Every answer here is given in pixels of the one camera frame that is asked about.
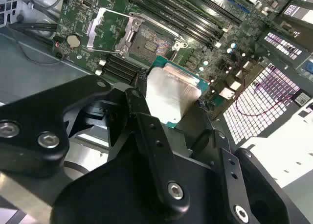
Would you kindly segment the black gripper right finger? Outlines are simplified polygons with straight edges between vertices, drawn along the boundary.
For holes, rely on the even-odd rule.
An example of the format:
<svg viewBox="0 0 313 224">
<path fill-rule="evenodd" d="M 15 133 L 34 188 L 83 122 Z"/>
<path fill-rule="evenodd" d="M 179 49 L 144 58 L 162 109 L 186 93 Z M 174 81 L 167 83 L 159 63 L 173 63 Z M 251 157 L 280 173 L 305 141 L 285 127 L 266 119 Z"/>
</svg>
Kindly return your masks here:
<svg viewBox="0 0 313 224">
<path fill-rule="evenodd" d="M 180 121 L 194 160 L 213 172 L 218 221 L 226 224 L 307 224 L 289 196 L 255 155 L 232 152 L 224 133 L 215 129 L 202 101 L 197 100 Z"/>
</svg>

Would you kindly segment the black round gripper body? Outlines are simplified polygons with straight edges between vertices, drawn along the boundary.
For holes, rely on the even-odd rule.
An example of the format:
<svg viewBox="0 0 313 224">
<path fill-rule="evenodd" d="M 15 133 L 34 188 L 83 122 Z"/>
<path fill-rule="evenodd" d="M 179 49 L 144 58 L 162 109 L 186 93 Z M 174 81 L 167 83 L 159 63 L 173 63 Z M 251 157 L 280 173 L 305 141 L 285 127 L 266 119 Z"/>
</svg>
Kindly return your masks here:
<svg viewBox="0 0 313 224">
<path fill-rule="evenodd" d="M 68 185 L 53 224 L 218 224 L 228 204 L 209 169 L 167 145 L 133 148 Z"/>
</svg>

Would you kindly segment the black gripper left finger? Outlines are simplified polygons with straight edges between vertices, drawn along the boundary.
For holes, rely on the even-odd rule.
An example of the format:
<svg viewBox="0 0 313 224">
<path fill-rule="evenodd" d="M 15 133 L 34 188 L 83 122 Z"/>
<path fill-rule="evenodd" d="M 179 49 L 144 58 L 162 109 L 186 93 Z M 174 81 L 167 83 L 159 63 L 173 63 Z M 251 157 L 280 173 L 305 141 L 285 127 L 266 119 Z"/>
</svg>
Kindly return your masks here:
<svg viewBox="0 0 313 224">
<path fill-rule="evenodd" d="M 151 116 L 139 91 L 113 90 L 88 75 L 1 107 L 1 170 L 32 178 L 59 172 L 69 139 L 88 127 L 93 104 L 104 109 L 98 117 L 111 130 L 109 140 L 117 152 L 113 159 L 133 148 L 142 153 L 154 145 L 170 147 L 160 121 Z"/>
</svg>

